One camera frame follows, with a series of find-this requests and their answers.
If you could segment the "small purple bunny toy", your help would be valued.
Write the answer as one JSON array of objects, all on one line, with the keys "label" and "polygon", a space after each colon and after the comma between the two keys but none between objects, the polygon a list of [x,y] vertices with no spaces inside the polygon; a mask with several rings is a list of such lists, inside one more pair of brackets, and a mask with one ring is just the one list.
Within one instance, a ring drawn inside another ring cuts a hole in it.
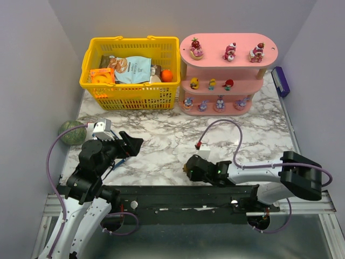
[{"label": "small purple bunny toy", "polygon": [[203,100],[200,105],[198,105],[198,111],[199,112],[205,112],[208,107],[208,100]]}]

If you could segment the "purple orange bunny toy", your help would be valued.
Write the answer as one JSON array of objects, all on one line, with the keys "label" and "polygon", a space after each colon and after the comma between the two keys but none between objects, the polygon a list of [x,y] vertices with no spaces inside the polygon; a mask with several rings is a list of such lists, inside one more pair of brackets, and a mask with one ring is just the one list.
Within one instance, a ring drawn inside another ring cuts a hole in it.
[{"label": "purple orange bunny toy", "polygon": [[193,97],[188,97],[183,102],[183,108],[185,111],[191,110],[193,107]]}]

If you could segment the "yellow duck toy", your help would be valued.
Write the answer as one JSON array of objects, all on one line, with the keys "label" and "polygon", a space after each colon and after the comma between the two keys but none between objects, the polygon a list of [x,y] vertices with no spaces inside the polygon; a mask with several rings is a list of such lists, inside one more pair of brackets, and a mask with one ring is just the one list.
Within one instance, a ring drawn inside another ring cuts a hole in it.
[{"label": "yellow duck toy", "polygon": [[190,88],[193,90],[199,89],[199,80],[198,78],[194,77],[190,81]]}]

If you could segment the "small yellow blue toy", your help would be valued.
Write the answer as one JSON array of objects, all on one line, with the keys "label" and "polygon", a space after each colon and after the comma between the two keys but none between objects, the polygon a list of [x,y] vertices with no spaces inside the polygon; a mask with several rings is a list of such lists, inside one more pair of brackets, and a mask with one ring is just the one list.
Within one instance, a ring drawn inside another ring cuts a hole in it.
[{"label": "small yellow blue toy", "polygon": [[216,85],[216,80],[214,78],[212,78],[210,81],[209,81],[209,84],[208,84],[208,89],[210,91],[213,91],[214,88],[215,88],[215,85]]}]

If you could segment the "red cherry toy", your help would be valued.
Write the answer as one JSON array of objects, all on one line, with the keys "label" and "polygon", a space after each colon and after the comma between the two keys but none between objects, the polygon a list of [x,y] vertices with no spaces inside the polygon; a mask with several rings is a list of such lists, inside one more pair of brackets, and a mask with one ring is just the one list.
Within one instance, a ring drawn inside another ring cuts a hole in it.
[{"label": "red cherry toy", "polygon": [[231,88],[233,87],[234,85],[234,81],[232,79],[228,79],[223,85],[222,87],[224,88],[224,90],[226,91],[230,91]]}]

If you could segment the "strawberry pink bear donut toy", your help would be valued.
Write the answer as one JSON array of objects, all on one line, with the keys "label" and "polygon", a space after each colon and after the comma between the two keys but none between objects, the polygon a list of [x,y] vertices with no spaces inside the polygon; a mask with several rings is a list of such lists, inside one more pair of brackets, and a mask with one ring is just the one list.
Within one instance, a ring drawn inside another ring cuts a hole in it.
[{"label": "strawberry pink bear donut toy", "polygon": [[191,46],[189,50],[190,50],[190,57],[194,60],[201,60],[204,56],[204,52],[201,47],[201,44],[199,40],[195,37],[191,40]]}]

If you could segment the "pink bear figure toy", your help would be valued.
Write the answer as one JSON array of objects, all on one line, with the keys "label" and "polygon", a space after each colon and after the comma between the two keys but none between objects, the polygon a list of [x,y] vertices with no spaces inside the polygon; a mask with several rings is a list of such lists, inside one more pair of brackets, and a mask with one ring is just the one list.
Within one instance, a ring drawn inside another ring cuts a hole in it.
[{"label": "pink bear figure toy", "polygon": [[236,44],[235,42],[229,44],[229,45],[226,47],[225,53],[224,53],[224,55],[222,56],[222,58],[223,58],[224,60],[227,60],[228,62],[233,61],[234,58],[235,58],[235,56],[236,56],[236,54],[235,54],[235,52],[236,52],[236,46],[237,46],[237,44]]}]

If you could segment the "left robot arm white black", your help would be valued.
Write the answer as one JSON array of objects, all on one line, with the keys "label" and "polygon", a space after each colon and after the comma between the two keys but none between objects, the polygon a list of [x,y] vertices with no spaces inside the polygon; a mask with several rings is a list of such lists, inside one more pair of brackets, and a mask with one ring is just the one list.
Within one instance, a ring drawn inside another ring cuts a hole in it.
[{"label": "left robot arm white black", "polygon": [[143,139],[130,137],[124,131],[119,135],[115,138],[102,131],[83,143],[79,163],[66,186],[54,188],[61,213],[39,258],[81,258],[91,236],[108,216],[124,222],[128,215],[139,225],[137,216],[124,210],[120,192],[102,181],[106,170],[116,166],[116,159],[137,156],[143,144]]}]

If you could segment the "pink three-tier shelf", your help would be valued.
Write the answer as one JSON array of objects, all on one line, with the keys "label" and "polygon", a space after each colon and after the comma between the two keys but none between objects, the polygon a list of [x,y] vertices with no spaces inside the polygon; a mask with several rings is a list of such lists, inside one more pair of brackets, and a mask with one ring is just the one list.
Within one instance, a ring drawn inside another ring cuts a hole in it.
[{"label": "pink three-tier shelf", "polygon": [[[190,57],[191,40],[197,38],[201,44],[204,56],[201,60]],[[222,56],[226,47],[235,42],[236,56],[228,62]],[[249,51],[257,44],[264,43],[264,57],[261,63],[249,61]],[[274,64],[278,57],[278,48],[273,40],[259,33],[196,33],[184,38],[180,44],[181,53],[181,84],[179,105],[188,115],[243,115],[252,106],[254,95],[259,92],[264,84],[266,70]],[[192,78],[198,78],[199,89],[190,88]],[[216,85],[213,91],[208,89],[209,81],[214,78]],[[224,90],[222,85],[232,79],[234,85],[230,91]],[[223,95],[225,111],[218,113],[214,110],[218,95]],[[186,98],[193,97],[193,107],[189,111],[183,108]],[[249,98],[242,111],[234,108],[234,102]],[[203,100],[208,100],[205,112],[198,111],[198,105]]]}]

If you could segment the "blue white box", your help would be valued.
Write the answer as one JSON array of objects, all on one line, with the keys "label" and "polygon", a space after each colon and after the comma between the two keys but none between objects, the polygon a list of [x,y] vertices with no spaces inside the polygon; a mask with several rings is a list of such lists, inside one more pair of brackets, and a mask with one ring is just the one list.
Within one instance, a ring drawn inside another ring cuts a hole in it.
[{"label": "blue white box", "polygon": [[112,171],[115,170],[116,168],[120,167],[125,162],[126,162],[126,159],[122,159],[121,161],[119,161],[116,164],[114,164],[113,167],[112,167]]}]

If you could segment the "light blue chips bag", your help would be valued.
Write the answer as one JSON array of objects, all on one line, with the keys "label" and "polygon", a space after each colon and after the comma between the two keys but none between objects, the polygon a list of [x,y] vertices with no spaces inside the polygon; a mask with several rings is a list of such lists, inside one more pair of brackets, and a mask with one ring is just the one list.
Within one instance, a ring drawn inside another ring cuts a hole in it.
[{"label": "light blue chips bag", "polygon": [[140,84],[149,81],[151,58],[131,56],[119,58],[110,56],[108,68],[114,69],[115,81],[119,84]]}]

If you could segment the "orange fruit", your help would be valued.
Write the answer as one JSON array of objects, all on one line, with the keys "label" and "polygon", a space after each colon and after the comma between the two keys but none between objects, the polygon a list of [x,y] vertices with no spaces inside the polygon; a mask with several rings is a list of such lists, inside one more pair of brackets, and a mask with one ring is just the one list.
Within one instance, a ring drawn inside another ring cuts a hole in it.
[{"label": "orange fruit", "polygon": [[170,70],[161,71],[161,80],[164,83],[170,83],[173,80],[173,73]]}]

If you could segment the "brown snack packet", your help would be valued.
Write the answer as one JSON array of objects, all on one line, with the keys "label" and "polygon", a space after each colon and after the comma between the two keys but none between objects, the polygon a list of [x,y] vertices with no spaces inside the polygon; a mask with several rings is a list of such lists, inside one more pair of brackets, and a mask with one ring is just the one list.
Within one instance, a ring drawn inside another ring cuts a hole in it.
[{"label": "brown snack packet", "polygon": [[100,69],[108,68],[111,56],[102,56],[99,64]]}]

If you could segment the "yellow plastic shopping basket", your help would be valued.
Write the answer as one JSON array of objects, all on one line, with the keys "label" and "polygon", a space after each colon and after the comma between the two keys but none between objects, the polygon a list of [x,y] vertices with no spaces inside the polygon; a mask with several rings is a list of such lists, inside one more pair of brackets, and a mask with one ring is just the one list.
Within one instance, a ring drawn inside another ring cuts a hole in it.
[{"label": "yellow plastic shopping basket", "polygon": [[[150,58],[153,65],[169,70],[172,80],[167,83],[146,80],[142,84],[93,83],[90,71],[99,68],[103,56]],[[79,84],[104,110],[171,109],[181,82],[180,62],[177,37],[96,37],[90,41],[84,55]]]}]

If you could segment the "purple box at wall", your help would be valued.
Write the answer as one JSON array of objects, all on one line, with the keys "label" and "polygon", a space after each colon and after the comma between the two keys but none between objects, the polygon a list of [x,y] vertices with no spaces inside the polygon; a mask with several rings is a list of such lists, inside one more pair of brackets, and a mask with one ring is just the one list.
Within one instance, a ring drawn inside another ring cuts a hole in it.
[{"label": "purple box at wall", "polygon": [[290,93],[290,88],[286,80],[282,67],[276,66],[271,72],[275,88],[280,97],[284,98]]}]

